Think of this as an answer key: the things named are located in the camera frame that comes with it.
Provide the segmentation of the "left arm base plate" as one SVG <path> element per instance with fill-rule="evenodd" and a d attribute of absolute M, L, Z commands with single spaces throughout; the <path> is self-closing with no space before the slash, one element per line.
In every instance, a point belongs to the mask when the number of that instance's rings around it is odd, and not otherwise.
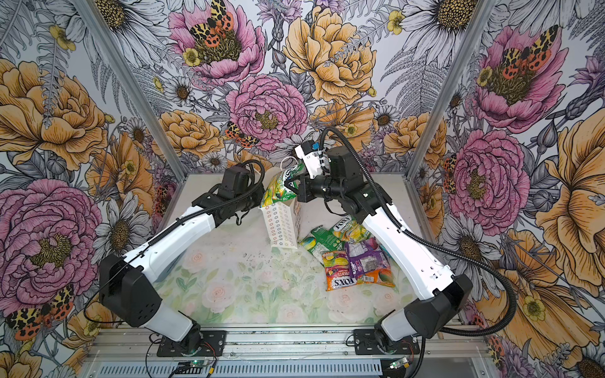
<path fill-rule="evenodd" d="M 226 345 L 227 332 L 222 330 L 193 330 L 190 335 L 176 342 L 163 337 L 156 355 L 160 358 L 221 357 Z"/>

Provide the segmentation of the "purple Fox's candy bag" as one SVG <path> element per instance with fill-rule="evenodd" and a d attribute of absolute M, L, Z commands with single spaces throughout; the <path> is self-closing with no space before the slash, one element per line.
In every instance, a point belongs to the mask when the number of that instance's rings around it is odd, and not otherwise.
<path fill-rule="evenodd" d="M 379 242 L 374 238 L 346 243 L 345 252 L 348 256 L 351 274 L 357 280 L 372 273 L 390 271 L 391 266 Z"/>

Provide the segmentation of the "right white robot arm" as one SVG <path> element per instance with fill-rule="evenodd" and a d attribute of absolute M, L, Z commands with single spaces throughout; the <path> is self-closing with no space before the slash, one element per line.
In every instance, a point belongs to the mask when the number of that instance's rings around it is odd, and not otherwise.
<path fill-rule="evenodd" d="M 444 331 L 468 299 L 470 280 L 455 275 L 426 246 L 413 240 L 414 233 L 390 198 L 382 206 L 370 184 L 361 177 L 347 180 L 321 175 L 311 179 L 303 174 L 296 179 L 299 200 L 339 201 L 345 213 L 359 221 L 387 250 L 411 284 L 417 299 L 383 317 L 376 324 L 377 338 L 385 343 L 413 335 L 430 339 Z"/>

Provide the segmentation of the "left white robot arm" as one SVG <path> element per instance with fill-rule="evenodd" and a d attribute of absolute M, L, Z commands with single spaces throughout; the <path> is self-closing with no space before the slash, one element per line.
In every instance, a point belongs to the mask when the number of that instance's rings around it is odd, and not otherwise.
<path fill-rule="evenodd" d="M 195 322 L 163 302 L 154 283 L 198 239 L 239 212 L 259 206 L 264 187 L 255 184 L 229 198 L 225 191 L 200 195 L 175 222 L 122 257 L 99 266 L 99 302 L 133 328 L 146 328 L 177 343 L 196 337 Z"/>

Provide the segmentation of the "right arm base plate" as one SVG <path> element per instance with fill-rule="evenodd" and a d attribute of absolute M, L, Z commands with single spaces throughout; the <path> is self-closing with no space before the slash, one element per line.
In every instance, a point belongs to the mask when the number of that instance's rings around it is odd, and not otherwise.
<path fill-rule="evenodd" d="M 354 348 L 356 355 L 417 355 L 420 344 L 412 336 L 400 341 L 392 341 L 388 337 L 378 335 L 375 329 L 354 329 L 346 345 Z"/>

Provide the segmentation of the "green Fox's Spring Tea bag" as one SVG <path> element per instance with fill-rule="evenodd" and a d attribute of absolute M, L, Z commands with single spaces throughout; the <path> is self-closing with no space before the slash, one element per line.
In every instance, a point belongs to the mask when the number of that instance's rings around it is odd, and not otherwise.
<path fill-rule="evenodd" d="M 296 191 L 290 191 L 284 186 L 284 180 L 290 177 L 298 176 L 305 169 L 302 162 L 294 165 L 291 168 L 280 170 L 276 173 L 269 184 L 266 186 L 266 191 L 262 198 L 261 208 L 271 206 L 275 203 L 283 203 L 294 199 L 297 196 Z"/>

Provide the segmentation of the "white printed paper bag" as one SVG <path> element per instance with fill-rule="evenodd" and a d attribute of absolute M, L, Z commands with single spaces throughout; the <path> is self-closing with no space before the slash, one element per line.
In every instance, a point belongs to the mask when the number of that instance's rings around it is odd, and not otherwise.
<path fill-rule="evenodd" d="M 270 180 L 280 170 L 291 168 L 294 165 L 298 165 L 294 157 L 285 158 L 279 166 L 269 170 Z M 264 217 L 271 247 L 295 250 L 298 247 L 300 228 L 300 205 L 297 196 L 287 202 L 260 207 L 260 210 Z"/>

